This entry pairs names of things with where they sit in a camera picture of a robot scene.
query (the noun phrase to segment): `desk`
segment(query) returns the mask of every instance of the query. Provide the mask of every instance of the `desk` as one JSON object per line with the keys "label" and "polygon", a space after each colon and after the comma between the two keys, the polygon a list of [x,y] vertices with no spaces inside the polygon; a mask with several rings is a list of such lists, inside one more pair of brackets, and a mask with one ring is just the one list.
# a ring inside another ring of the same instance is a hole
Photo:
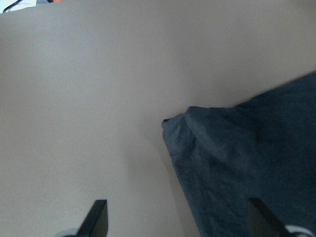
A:
{"label": "desk", "polygon": [[316,2],[65,0],[0,15],[0,229],[52,237],[108,199],[109,237],[194,237],[162,140],[316,67]]}

